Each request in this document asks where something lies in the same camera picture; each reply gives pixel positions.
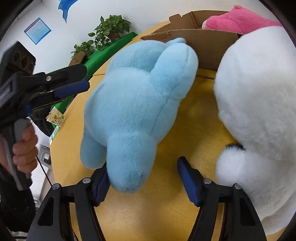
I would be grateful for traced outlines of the operator left hand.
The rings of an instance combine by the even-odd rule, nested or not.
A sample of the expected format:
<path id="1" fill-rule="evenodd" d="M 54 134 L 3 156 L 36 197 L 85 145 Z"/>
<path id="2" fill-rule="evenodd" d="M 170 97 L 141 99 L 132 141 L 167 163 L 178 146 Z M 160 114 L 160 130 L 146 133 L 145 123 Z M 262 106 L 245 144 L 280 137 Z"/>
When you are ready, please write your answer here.
<path id="1" fill-rule="evenodd" d="M 37 142 L 38 137 L 35 129 L 29 125 L 23 132 L 23 141 L 15 143 L 13 146 L 13 163 L 17 169 L 23 173 L 31 173 L 37 167 Z M 11 175 L 11 168 L 6 159 L 6 149 L 4 139 L 1 135 L 1 171 Z"/>

